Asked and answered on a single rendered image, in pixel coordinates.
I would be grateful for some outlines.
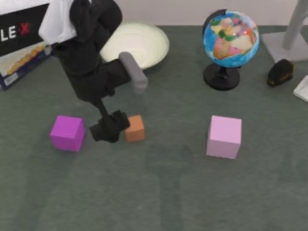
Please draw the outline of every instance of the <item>robotic arm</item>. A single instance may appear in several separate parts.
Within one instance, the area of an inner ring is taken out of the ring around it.
[[[115,88],[132,82],[138,92],[147,88],[147,77],[130,53],[103,63],[100,50],[122,22],[122,13],[113,0],[74,0],[69,18],[76,30],[72,39],[55,43],[54,54],[76,96],[97,107],[102,115],[98,124],[90,128],[96,141],[117,142],[121,131],[130,124],[125,113],[116,111],[109,115],[102,98],[113,96]]]

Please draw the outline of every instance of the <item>green table surface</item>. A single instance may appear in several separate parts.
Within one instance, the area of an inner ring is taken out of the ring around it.
[[[170,52],[147,70],[149,88],[121,86],[111,113],[142,115],[146,139],[109,144],[88,133],[79,153],[54,149],[57,115],[97,123],[59,61],[50,58],[0,92],[1,231],[307,231],[308,105],[293,89],[308,73],[266,85],[273,60],[261,43],[227,92],[202,78],[211,63],[200,26],[165,26]],[[261,33],[285,27],[260,27]],[[303,30],[308,38],[308,30]],[[205,155],[212,115],[243,120],[236,160]]]

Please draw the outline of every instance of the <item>pink box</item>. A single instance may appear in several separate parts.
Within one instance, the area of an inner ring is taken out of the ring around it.
[[[235,159],[241,146],[242,120],[212,116],[206,155]]]
[[[78,152],[86,135],[82,118],[57,116],[50,133],[56,149]]]

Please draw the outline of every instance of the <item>globe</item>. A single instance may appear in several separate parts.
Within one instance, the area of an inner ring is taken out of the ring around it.
[[[214,63],[237,68],[256,54],[260,44],[258,27],[244,13],[225,11],[205,25],[203,44]]]

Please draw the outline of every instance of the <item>bowl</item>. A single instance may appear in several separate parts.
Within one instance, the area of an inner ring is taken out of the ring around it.
[[[129,52],[141,69],[160,63],[168,54],[169,39],[154,25],[122,23],[102,48],[100,55],[110,62],[121,52]]]

